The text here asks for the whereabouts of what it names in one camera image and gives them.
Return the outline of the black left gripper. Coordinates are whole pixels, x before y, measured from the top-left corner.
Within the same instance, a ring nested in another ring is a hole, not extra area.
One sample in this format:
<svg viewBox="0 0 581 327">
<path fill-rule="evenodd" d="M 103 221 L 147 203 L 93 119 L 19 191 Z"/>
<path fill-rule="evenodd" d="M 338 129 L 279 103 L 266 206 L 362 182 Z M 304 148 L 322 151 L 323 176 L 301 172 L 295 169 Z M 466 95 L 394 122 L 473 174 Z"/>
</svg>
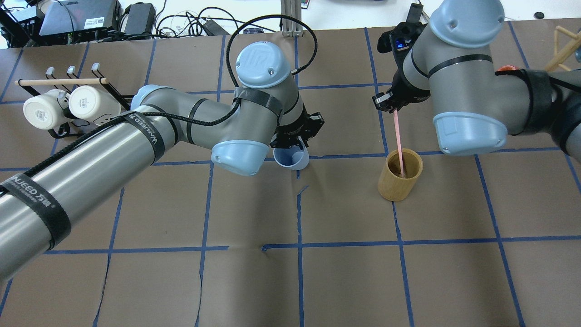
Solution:
<svg viewBox="0 0 581 327">
<path fill-rule="evenodd" d="M 303 143 L 304 147 L 309 147 L 309 139 L 315 137 L 324 124 L 325 120 L 321 113 L 307 114 L 303 111 L 293 123 L 276 128 L 270 147 L 290 149 L 295 145 L 299 146 L 300 143 Z"/>
</svg>

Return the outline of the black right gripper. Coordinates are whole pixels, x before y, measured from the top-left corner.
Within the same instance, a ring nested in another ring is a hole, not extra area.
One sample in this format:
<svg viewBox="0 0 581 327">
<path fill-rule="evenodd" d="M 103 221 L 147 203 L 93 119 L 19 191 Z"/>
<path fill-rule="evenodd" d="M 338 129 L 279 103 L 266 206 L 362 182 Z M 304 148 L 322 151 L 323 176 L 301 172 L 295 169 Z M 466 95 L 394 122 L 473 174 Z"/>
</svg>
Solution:
<svg viewBox="0 0 581 327">
<path fill-rule="evenodd" d="M 409 104 L 424 102 L 429 97 L 429 90 L 417 88 L 402 73 L 395 73 L 390 89 L 374 95 L 372 102 L 377 110 L 394 113 Z"/>
</svg>

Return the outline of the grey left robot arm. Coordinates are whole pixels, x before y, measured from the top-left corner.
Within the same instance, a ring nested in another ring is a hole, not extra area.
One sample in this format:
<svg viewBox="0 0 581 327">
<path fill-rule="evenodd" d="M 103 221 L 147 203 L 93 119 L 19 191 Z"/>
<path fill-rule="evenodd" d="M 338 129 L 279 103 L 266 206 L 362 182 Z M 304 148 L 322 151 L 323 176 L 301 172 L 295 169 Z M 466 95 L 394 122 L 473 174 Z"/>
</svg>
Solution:
<svg viewBox="0 0 581 327">
<path fill-rule="evenodd" d="M 267 41 L 243 48 L 231 105 L 171 87 L 143 86 L 130 110 L 1 184 L 1 281 L 52 250 L 91 211 L 179 142 L 211 150 L 218 167 L 259 172 L 270 149 L 307 147 L 322 128 L 308 114 L 284 52 Z"/>
</svg>

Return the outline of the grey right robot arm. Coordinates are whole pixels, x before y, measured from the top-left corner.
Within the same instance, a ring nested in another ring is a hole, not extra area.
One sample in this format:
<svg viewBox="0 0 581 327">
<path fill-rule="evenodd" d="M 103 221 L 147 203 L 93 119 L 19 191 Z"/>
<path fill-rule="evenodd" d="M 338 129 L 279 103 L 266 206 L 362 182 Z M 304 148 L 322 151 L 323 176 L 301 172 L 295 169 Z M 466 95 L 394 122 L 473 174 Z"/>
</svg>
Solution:
<svg viewBox="0 0 581 327">
<path fill-rule="evenodd" d="M 394 113 L 431 99 L 442 153 L 468 156 L 498 151 L 508 136 L 548 133 L 577 161 L 580 141 L 580 71 L 497 71 L 490 44 L 502 31 L 499 0 L 444 0 L 428 23 L 412 4 L 406 21 L 384 32 L 380 53 L 394 54 L 397 70 L 377 110 Z"/>
</svg>

